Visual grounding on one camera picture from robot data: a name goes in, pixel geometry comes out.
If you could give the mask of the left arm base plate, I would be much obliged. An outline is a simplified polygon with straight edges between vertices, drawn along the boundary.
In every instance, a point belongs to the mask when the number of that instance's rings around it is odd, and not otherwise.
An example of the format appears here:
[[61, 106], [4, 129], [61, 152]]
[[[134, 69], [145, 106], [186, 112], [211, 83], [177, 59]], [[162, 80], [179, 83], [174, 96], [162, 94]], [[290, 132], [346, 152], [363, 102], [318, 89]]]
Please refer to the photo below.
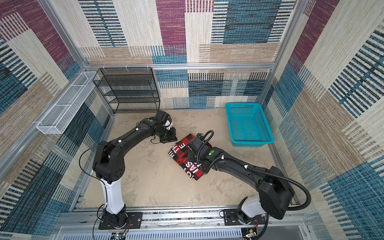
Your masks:
[[120, 212], [117, 215], [103, 211], [99, 230], [139, 229], [142, 224], [142, 212]]

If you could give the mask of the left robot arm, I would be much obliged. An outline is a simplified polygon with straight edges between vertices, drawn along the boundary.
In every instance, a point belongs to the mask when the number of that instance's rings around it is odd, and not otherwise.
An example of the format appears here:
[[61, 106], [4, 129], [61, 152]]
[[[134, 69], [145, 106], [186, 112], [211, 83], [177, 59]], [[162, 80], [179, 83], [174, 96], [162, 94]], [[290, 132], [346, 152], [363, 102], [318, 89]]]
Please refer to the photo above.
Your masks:
[[141, 141], [153, 136], [158, 136], [161, 144], [178, 140], [172, 118], [166, 112], [158, 111], [155, 117], [141, 120], [121, 137], [102, 141], [97, 146], [93, 171], [103, 188], [106, 204], [103, 216], [112, 222], [114, 228], [122, 228], [128, 220], [121, 188], [121, 178], [126, 169], [124, 157]]

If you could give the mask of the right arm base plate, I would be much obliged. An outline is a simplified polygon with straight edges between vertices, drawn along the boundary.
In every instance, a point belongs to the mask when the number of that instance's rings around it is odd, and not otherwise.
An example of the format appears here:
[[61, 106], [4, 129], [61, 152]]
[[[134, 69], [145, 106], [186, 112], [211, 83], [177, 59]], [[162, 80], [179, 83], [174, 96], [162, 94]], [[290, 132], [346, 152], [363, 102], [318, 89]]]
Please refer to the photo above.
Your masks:
[[264, 225], [266, 223], [266, 215], [257, 215], [253, 218], [241, 217], [236, 209], [223, 209], [219, 212], [219, 216], [224, 220], [225, 226], [237, 225]]

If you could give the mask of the red black plaid shirt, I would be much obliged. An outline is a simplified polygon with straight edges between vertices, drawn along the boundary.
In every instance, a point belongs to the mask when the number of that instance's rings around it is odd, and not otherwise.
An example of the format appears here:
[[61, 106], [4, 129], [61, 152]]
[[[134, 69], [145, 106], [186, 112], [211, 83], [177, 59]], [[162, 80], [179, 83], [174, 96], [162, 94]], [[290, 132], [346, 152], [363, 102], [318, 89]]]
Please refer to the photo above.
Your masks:
[[[204, 161], [203, 158], [205, 155], [208, 155], [211, 153], [211, 150], [208, 153], [200, 153], [203, 147], [207, 144], [210, 144], [208, 140], [212, 138], [214, 134], [214, 131], [210, 130], [208, 131], [204, 137], [203, 137], [203, 145], [200, 147], [198, 153], [196, 154], [199, 156], [199, 159], [201, 161]], [[203, 175], [201, 172], [198, 172], [196, 167], [190, 162], [190, 153], [192, 153], [187, 144], [188, 142], [193, 139], [193, 134], [188, 134], [186, 137], [184, 137], [182, 140], [174, 144], [174, 146], [169, 150], [168, 155], [186, 172], [186, 174], [191, 178], [192, 180], [199, 180]]]

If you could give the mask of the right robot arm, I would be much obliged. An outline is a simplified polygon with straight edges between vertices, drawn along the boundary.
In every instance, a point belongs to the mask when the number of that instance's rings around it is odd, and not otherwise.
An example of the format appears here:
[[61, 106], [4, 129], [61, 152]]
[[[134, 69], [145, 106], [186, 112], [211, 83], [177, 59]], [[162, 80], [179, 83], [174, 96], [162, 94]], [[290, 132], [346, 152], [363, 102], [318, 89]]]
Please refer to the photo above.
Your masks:
[[269, 215], [281, 220], [286, 211], [298, 211], [302, 206], [291, 206], [295, 191], [291, 184], [295, 181], [286, 178], [280, 169], [270, 169], [250, 165], [219, 148], [203, 147], [199, 151], [189, 147], [189, 160], [202, 167], [204, 174], [210, 169], [227, 173], [254, 188], [258, 194], [244, 197], [237, 207], [237, 218], [242, 224], [249, 224], [259, 215]]

